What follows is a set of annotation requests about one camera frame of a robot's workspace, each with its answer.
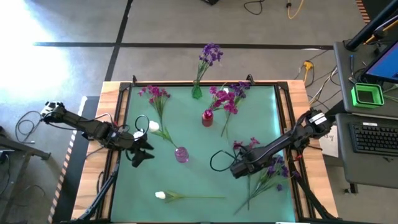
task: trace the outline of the white flower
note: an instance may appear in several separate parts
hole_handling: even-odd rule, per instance
[[[153,133],[157,130],[159,130],[159,124],[155,121],[149,121],[149,131]]]
[[[155,196],[160,199],[166,199],[166,194],[164,192],[156,192]]]

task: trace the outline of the green mat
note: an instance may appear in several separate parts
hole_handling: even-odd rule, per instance
[[[127,124],[134,129],[137,116],[145,114],[159,122],[155,109],[146,96],[133,87]],[[161,137],[148,134],[148,142],[155,149],[155,159],[144,161],[133,168],[124,153],[111,213],[112,222],[294,222],[293,200],[289,181],[284,190],[272,188],[251,200],[250,210],[235,210],[245,201],[248,178],[235,179],[229,170],[215,172],[210,169],[210,157],[220,149],[232,152],[233,141],[250,142],[255,137],[265,146],[280,136],[280,124],[273,86],[252,86],[248,97],[238,106],[228,125],[228,139],[221,137],[225,123],[223,110],[215,111],[213,125],[206,128],[201,114],[211,102],[209,87],[203,86],[203,97],[195,100],[190,86],[165,87],[171,94],[164,111],[164,124],[178,146],[189,152],[189,161],[181,164],[174,156],[175,148]],[[140,127],[146,127],[142,119]],[[224,169],[232,158],[219,154],[213,160],[216,169]],[[252,175],[254,188],[258,175]],[[155,192],[171,190],[185,195],[225,196],[222,199],[188,198],[171,203],[155,197]]]

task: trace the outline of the green container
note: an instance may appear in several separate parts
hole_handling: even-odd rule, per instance
[[[355,83],[351,90],[353,104],[362,108],[377,108],[384,105],[381,87],[375,84]]]

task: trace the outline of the small vase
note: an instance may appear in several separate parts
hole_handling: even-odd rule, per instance
[[[174,154],[175,154],[176,160],[181,163],[188,162],[188,160],[189,160],[188,150],[185,147],[176,148]]]
[[[213,111],[211,109],[205,110],[201,115],[201,123],[204,127],[210,127],[213,124]]]
[[[200,90],[200,81],[194,80],[193,81],[193,88],[192,88],[192,97],[195,99],[201,98],[201,90]]]

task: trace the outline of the gray floor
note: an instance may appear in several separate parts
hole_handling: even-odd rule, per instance
[[[293,20],[285,2],[266,1],[260,16],[243,8],[243,0],[220,0],[210,7],[199,0],[134,0],[123,42],[222,42],[232,44],[331,45],[351,38],[364,25],[354,0],[307,0]],[[48,100],[65,103],[77,112],[85,95],[99,95],[113,48],[33,47],[32,42],[114,42],[127,0],[9,1],[0,7],[3,55],[0,82],[0,125],[14,137],[17,120],[29,110],[41,110]],[[258,10],[258,5],[249,6]],[[224,49],[225,55],[204,79],[291,79],[303,61],[319,50]],[[121,48],[112,80],[193,80],[200,49]],[[313,60],[315,77],[335,66],[333,51]],[[308,88],[314,95],[322,80]],[[328,83],[320,98],[339,87]],[[333,106],[337,94],[326,102]],[[15,208],[10,220],[44,223],[65,158],[71,133],[41,124],[32,135],[35,147],[52,152],[48,162],[33,158],[25,184],[39,184],[46,196],[32,190],[31,206]],[[330,178],[340,217],[348,220],[395,223],[398,191],[359,186],[359,195],[343,195],[341,167],[330,165]]]

